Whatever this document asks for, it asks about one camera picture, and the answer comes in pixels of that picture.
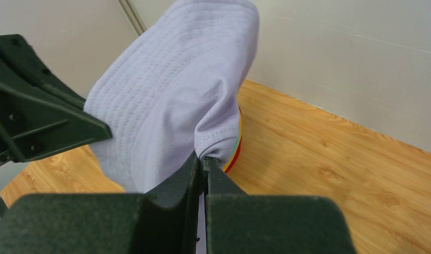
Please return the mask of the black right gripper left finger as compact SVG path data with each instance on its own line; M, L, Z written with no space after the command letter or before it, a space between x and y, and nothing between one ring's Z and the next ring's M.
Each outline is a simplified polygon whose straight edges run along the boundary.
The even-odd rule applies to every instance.
M0 221L0 253L195 253L195 153L145 194L33 194Z

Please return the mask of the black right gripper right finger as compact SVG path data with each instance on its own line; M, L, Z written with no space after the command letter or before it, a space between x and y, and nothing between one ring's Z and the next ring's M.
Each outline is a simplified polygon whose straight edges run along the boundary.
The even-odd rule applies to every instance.
M248 195L206 157L208 253L355 253L345 217L327 197Z

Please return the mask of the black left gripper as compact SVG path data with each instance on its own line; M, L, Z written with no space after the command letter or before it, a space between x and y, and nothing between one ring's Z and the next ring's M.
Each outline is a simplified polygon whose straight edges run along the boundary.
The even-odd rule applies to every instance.
M0 35L0 167L112 137L19 34Z

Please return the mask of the yellow bucket hat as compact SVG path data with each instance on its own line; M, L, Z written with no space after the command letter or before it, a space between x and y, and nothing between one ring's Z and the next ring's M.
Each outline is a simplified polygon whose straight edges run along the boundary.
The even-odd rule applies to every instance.
M240 120L239 120L239 134L235 141L235 146L233 149L233 154L229 160L229 162L223 167L223 172L228 173L232 167L235 165L241 151L241 143L242 143L242 135L243 135L243 122L242 122L242 111L239 107L239 114L240 114Z

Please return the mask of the red bucket hat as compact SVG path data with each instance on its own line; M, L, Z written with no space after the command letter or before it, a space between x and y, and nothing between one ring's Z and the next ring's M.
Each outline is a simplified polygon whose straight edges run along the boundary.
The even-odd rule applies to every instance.
M223 167L223 172L224 173L228 173L232 167L235 165L239 155L240 155L240 151L241 151L241 144L239 146L239 149L237 150L237 154L234 158L230 158L229 162Z

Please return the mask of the light blue bucket hat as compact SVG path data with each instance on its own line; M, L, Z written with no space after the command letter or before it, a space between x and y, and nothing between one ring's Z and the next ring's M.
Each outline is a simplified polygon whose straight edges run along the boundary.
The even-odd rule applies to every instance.
M237 150L239 149L239 146L241 144L241 139L242 139L242 135L239 135L238 137L236 137L235 142L234 142L234 147L233 147L233 154L232 154L232 158L234 158L237 154Z

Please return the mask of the lavender hat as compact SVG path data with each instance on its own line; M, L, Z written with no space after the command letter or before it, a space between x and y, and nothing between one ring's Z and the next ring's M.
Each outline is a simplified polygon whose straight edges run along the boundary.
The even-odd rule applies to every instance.
M86 113L112 138L90 147L102 172L146 193L193 152L229 162L239 134L237 94L256 55L250 1L176 1L108 68Z

